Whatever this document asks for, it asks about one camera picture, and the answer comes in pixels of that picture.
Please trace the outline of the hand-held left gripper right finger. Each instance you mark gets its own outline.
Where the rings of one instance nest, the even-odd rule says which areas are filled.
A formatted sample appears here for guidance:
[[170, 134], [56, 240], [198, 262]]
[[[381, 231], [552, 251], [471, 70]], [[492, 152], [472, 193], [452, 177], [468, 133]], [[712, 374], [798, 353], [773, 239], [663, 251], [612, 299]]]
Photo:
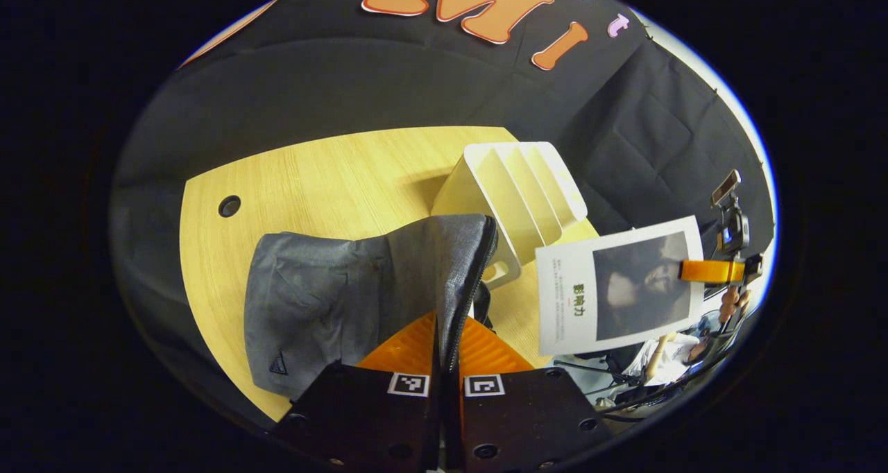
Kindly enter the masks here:
[[444, 464], [457, 472], [571, 469], [613, 438], [562, 368], [534, 368], [466, 318], [444, 365]]

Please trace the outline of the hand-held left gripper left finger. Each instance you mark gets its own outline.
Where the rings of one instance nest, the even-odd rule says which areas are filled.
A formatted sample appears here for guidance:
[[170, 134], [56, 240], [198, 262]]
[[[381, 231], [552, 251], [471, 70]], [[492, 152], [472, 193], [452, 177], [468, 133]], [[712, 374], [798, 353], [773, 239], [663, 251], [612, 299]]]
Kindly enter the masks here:
[[271, 438], [331, 472], [435, 471], [440, 371], [437, 318], [429, 312], [357, 365], [328, 365]]

